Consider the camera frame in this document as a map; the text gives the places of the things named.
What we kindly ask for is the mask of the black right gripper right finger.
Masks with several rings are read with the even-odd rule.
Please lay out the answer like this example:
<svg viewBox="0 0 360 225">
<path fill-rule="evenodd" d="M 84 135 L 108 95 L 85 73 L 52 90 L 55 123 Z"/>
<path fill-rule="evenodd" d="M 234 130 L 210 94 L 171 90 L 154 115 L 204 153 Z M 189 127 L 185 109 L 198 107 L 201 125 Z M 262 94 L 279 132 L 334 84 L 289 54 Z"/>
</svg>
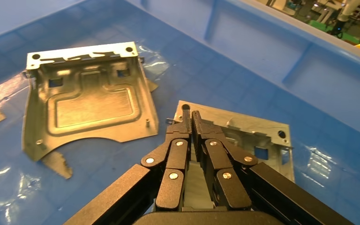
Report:
<svg viewBox="0 0 360 225">
<path fill-rule="evenodd" d="M 350 221 L 192 112 L 192 139 L 214 204 L 232 224 L 348 225 Z"/>
</svg>

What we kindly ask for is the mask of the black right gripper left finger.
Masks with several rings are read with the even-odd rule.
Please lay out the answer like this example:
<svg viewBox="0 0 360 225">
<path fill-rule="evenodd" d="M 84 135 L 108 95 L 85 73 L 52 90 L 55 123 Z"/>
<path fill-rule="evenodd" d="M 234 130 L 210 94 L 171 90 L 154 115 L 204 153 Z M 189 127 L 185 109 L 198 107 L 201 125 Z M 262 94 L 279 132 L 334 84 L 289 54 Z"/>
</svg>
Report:
<svg viewBox="0 0 360 225">
<path fill-rule="evenodd" d="M 131 225 L 155 204 L 158 210 L 182 207 L 192 126 L 190 109 L 167 127 L 165 141 L 76 212 L 67 225 Z"/>
</svg>

